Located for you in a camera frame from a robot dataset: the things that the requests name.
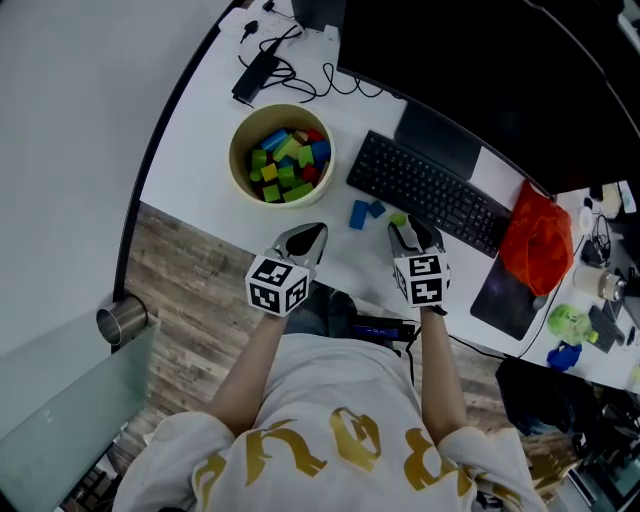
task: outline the black mousepad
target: black mousepad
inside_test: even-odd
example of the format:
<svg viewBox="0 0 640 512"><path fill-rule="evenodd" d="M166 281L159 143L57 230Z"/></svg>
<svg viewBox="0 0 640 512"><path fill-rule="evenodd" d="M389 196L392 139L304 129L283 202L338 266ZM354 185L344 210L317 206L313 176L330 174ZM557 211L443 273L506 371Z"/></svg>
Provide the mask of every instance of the black mousepad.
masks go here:
<svg viewBox="0 0 640 512"><path fill-rule="evenodd" d="M522 340L538 313L532 306L534 299L529 287L509 272L498 256L471 306L471 314Z"/></svg>

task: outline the red plastic bag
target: red plastic bag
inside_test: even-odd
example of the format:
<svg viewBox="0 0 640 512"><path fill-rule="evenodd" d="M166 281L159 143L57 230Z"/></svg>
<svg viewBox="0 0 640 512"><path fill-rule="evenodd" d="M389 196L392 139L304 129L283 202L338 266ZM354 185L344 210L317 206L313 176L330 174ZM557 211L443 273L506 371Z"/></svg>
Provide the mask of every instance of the red plastic bag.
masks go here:
<svg viewBox="0 0 640 512"><path fill-rule="evenodd" d="M534 295L549 294L573 265L569 214L525 181L500 256Z"/></svg>

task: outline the black cable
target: black cable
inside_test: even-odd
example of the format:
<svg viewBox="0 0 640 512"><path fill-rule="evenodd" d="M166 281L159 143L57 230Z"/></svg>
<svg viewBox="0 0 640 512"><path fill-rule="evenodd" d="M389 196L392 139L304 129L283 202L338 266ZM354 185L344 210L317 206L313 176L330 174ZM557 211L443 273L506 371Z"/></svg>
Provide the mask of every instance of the black cable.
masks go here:
<svg viewBox="0 0 640 512"><path fill-rule="evenodd" d="M578 243L578 248L576 249L576 251L573 253L573 257L576 257L576 254L578 254L578 251L580 250L580 247L582 246L582 242L584 242L584 235L582 235L582 238L580 239L580 242ZM538 339L538 336L540 335L540 332L542 331L542 328L544 327L546 321L547 321L547 316L549 316L549 312L551 311L551 306L553 305L553 301L556 299L556 295L558 295L558 292L560 291L560 287L562 286L562 283L564 282L565 278L567 276L565 275L561 280L560 280L560 284L558 285L558 287L556 288L555 293L553 294L553 297L551 298L551 302L549 303L549 307L547 308L546 313L544 314L544 318L542 319L542 324L540 324L540 329L538 329L538 332L536 333L536 335L533 337L533 340L531 340L531 343L529 343L529 346L527 346L527 348L525 349L525 351L520 354L518 356L518 359L522 359L524 357L524 355L529 352L529 349L533 346L533 344L536 342L536 340Z"/></svg>
<svg viewBox="0 0 640 512"><path fill-rule="evenodd" d="M454 339L454 340L456 340L458 343L461 343L461 344L462 344L462 345L464 345L465 347L469 347L471 350L474 350L474 351L476 351L478 354L481 354L481 355L483 355L483 356L486 356L486 357L493 357L494 359L499 359L500 361L504 361L504 360L506 359L506 357L500 357L500 356L497 356L497 355L495 355L495 354L488 354L488 353L486 353L486 352L483 352L482 350L478 350L478 349L477 349L476 347L474 347L473 345L469 345L468 343L465 343L464 341L462 341L462 340L460 340L460 339L456 338L455 336L451 336L451 334L449 334L449 337L450 337L450 338L453 338L453 339Z"/></svg>

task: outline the desk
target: desk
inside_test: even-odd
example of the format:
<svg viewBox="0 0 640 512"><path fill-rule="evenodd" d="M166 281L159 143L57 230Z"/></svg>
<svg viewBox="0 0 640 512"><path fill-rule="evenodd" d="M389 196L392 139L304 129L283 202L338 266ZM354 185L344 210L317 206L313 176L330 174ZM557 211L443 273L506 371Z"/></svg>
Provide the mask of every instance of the desk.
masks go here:
<svg viewBox="0 0 640 512"><path fill-rule="evenodd" d="M385 218L368 218L363 231L349 229L348 221L356 199L371 197L346 184L349 170L368 130L393 137L405 102L384 92L369 99L360 94L342 96L332 91L309 106L333 132L336 147L335 176L325 196L300 210L272 211L244 200L231 183L228 170L230 139L250 107L231 97L231 89L244 71L238 60L241 50L245 61L257 53L264 37L250 36L240 47L240 37L221 33L213 42L193 74L169 121L157 149L142 200L159 210L187 222L211 235L254 254L263 253L282 231L307 222L322 221L329 227L329 240L318 281L382 306L407 318L418 318L410 309L392 275L392 256ZM285 41L278 55L286 58L298 76L323 92L327 85L322 72L324 62L336 63L339 44L323 33L306 31ZM352 87L350 77L336 74L336 85ZM375 88L363 85L371 92ZM295 103L308 96L282 86L261 91L254 105ZM507 164L483 149L471 183L497 201L513 209L523 178ZM543 328L547 304L537 315L522 341L515 340L469 313L493 260L443 233L444 245L452 268L451 288L446 303L449 332L490 349L519 356L535 339L535 347L526 359L546 366L546 353L558 340ZM558 293L558 300L564 297ZM624 387L607 371L588 368L587 379Z"/></svg>

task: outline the white object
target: white object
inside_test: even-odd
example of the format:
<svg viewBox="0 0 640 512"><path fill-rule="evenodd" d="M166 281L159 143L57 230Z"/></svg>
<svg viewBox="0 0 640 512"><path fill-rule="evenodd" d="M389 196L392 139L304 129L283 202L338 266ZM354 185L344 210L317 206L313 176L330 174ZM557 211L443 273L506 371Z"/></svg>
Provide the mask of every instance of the white object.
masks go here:
<svg viewBox="0 0 640 512"><path fill-rule="evenodd" d="M245 277L247 300L254 308L286 316L309 295L309 269L256 256Z"/></svg>
<svg viewBox="0 0 640 512"><path fill-rule="evenodd" d="M439 306L447 291L444 254L421 254L393 260L398 289L409 306Z"/></svg>

